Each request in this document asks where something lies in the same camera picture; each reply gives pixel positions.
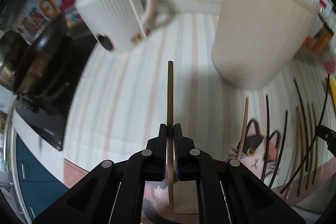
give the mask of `cat illustration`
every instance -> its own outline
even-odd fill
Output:
[[[254,119],[251,119],[247,124],[246,132],[243,153],[241,154],[240,161],[260,179],[265,160],[266,137],[260,134],[259,124]],[[280,132],[275,130],[269,137],[266,174],[273,172],[277,164],[279,140]],[[231,148],[231,153],[228,155],[227,160],[235,159],[237,157],[239,144],[240,142],[238,143],[237,148]]]

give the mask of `cat eye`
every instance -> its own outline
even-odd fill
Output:
[[[249,157],[254,156],[254,154],[255,154],[255,149],[254,149],[254,148],[249,148],[249,149],[247,150],[247,155],[248,155]]]

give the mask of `black stove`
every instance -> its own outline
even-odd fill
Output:
[[[65,37],[38,91],[19,96],[16,103],[23,120],[59,151],[76,87],[96,42],[94,36]]]

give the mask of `pot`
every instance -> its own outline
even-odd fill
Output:
[[[0,39],[0,85],[14,91],[14,74],[28,44],[22,36],[8,31]]]
[[[14,93],[30,94],[36,91],[66,31],[67,21],[62,13],[39,30],[15,73]]]

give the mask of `cabinet handle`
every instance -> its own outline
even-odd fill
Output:
[[[22,169],[22,178],[26,179],[25,165],[23,163],[21,163],[21,169]]]
[[[34,213],[34,210],[32,209],[31,206],[29,206],[29,209],[31,210],[31,214],[33,215],[33,218],[36,218],[35,213]]]

